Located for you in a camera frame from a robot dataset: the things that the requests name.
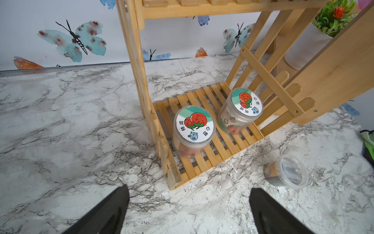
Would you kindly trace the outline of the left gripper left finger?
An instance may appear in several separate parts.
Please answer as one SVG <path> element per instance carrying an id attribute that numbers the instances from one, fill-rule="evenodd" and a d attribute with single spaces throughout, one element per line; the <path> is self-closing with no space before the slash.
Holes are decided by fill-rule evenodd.
<path id="1" fill-rule="evenodd" d="M 130 202 L 128 186 L 117 187 L 65 234 L 119 234 Z"/>

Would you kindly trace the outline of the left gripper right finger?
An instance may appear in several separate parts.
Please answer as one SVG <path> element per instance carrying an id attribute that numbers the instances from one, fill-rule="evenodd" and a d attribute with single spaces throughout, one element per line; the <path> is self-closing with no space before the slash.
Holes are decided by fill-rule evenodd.
<path id="1" fill-rule="evenodd" d="M 261 188 L 251 189 L 249 204 L 259 234 L 312 233 Z"/>

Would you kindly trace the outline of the yellow label seed jar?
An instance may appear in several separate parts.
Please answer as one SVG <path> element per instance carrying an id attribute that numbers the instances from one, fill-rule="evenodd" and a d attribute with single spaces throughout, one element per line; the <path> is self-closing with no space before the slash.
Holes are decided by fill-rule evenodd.
<path id="1" fill-rule="evenodd" d="M 279 156 L 264 167 L 266 181 L 279 187 L 299 190 L 308 184 L 309 175 L 305 165 L 295 156 Z"/>

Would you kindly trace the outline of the two-tier wooden shelf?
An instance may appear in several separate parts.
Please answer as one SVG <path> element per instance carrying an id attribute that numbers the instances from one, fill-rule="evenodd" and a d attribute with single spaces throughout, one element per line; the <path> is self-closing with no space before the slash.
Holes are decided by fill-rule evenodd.
<path id="1" fill-rule="evenodd" d="M 284 88 L 288 72 L 282 71 L 277 76 L 271 72 L 325 5 L 326 1 L 116 1 L 142 113 L 170 189 L 189 182 L 314 107 L 315 101 L 310 97 L 296 100 L 301 91 L 299 84 Z M 226 81 L 152 102 L 139 35 L 145 28 L 146 20 L 249 12 L 259 12 L 260 16 Z M 196 156 L 196 163 L 182 158 L 183 168 L 179 169 L 174 159 L 175 151 L 167 141 L 167 135 L 173 132 L 172 114 L 192 104 L 204 107 L 215 117 L 230 94 L 230 84 L 244 62 L 247 66 L 235 87 L 243 85 L 252 72 L 257 72 L 249 89 L 255 91 L 265 83 L 266 88 L 260 93 L 260 98 L 264 101 L 272 99 L 272 102 L 265 106 L 260 118 L 239 135 L 230 136 L 217 129 L 212 138 L 213 144 L 205 147 L 203 155 Z"/>

